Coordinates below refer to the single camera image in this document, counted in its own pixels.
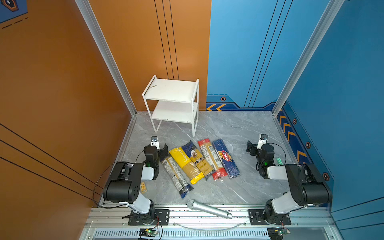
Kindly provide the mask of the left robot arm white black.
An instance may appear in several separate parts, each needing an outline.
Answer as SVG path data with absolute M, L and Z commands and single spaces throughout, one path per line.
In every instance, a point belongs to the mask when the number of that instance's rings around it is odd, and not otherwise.
M 103 190 L 104 200 L 129 207 L 135 214 L 152 219 L 155 215 L 154 203 L 141 193 L 140 187 L 143 181 L 158 178 L 161 157 L 167 153 L 167 145 L 162 149 L 148 145 L 144 147 L 144 162 L 116 163 Z

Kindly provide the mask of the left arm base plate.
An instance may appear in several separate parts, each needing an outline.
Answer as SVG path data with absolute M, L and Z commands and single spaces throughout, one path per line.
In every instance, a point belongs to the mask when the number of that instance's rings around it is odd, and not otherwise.
M 155 209 L 152 213 L 148 214 L 136 214 L 132 213 L 129 217 L 129 226 L 155 226 L 161 224 L 167 226 L 170 219 L 169 209 Z

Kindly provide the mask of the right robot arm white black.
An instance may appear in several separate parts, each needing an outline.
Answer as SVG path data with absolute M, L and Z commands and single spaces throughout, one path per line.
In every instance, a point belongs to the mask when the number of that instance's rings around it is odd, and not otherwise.
M 275 165 L 274 147 L 266 141 L 258 144 L 248 141 L 246 152 L 256 157 L 256 169 L 263 179 L 286 181 L 289 184 L 288 192 L 279 198 L 268 200 L 265 204 L 263 219 L 267 222 L 276 223 L 305 206 L 332 201 L 332 192 L 315 165 Z

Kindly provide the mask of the clear labelled spaghetti bag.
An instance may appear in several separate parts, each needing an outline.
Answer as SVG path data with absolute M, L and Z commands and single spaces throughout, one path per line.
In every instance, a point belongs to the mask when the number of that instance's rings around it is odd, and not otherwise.
M 180 168 L 178 167 L 177 163 L 171 156 L 168 156 L 163 160 L 161 160 L 161 163 L 165 168 L 165 170 L 167 171 L 168 175 L 170 176 L 174 186 L 179 192 L 179 195 L 181 196 L 182 199 L 184 199 L 186 195 L 189 192 L 191 192 L 194 188 L 184 178 Z

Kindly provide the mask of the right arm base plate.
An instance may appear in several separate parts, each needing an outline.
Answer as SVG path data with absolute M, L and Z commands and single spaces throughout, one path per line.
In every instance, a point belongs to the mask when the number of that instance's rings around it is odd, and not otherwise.
M 262 209 L 249 209 L 248 214 L 252 226 L 281 224 L 289 226 L 292 224 L 288 214 L 276 214 L 275 212 L 267 214 Z

